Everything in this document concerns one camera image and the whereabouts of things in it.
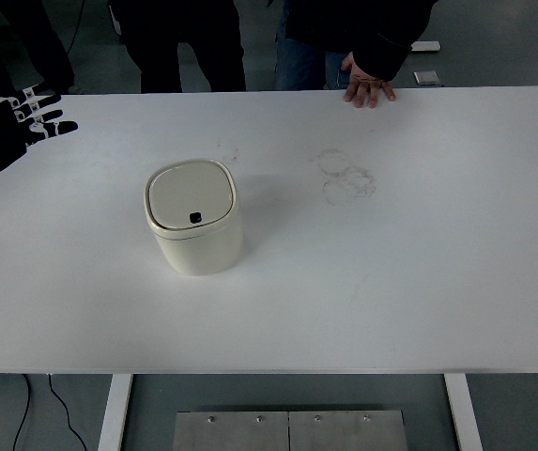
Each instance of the black pants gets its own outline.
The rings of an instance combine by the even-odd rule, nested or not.
[[[59,94],[66,93],[74,85],[74,72],[41,1],[0,0],[0,11],[23,42],[33,67],[50,89]],[[11,96],[15,91],[0,57],[0,97]]]
[[[182,92],[177,48],[189,43],[212,91],[245,91],[233,0],[111,0],[141,92]]]

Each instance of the small trash can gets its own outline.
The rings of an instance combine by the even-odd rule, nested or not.
[[[187,160],[157,171],[146,186],[146,217],[168,262],[185,275],[225,270],[243,248],[235,182],[212,160]]]

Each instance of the human hand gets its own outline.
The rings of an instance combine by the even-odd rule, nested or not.
[[[390,82],[379,80],[362,71],[361,68],[359,68],[354,62],[352,52],[350,52],[344,61],[342,61],[342,70],[350,69],[350,83],[347,86],[344,101],[351,102],[356,97],[354,106],[357,108],[362,108],[364,106],[364,99],[368,94],[369,108],[375,108],[377,106],[377,99],[380,89],[383,89],[383,92],[389,101],[396,100],[396,96],[393,93]]]

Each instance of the floor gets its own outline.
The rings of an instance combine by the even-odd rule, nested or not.
[[[80,2],[43,0],[68,47]],[[274,34],[281,0],[237,0],[244,65],[250,90],[271,90],[276,59]],[[416,87],[412,72],[435,70],[445,86],[538,85],[538,2],[442,0],[422,40],[441,50],[411,54],[394,87]],[[28,57],[0,15],[0,52],[17,87],[39,82]],[[192,51],[179,49],[186,92],[208,91]],[[139,73],[120,43],[105,0],[85,0],[83,18],[69,53],[77,84],[90,94],[136,93]],[[100,439],[109,375],[52,377],[69,408],[69,420],[88,449]],[[32,396],[17,449],[83,449],[70,432],[67,413],[45,375],[29,375]],[[469,389],[485,451],[538,450],[538,374],[469,375]],[[21,375],[0,375],[0,450],[13,444],[27,390]],[[408,447],[455,450],[453,422],[443,380],[417,376],[136,376],[125,427],[124,450],[170,450],[177,411],[401,409]]]

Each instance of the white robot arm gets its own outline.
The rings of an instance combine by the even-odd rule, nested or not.
[[[39,87],[18,91],[14,97],[0,97],[0,172],[21,158],[27,147],[78,128],[73,121],[50,122],[62,116],[62,110],[33,116],[60,101],[59,95],[35,100]]]

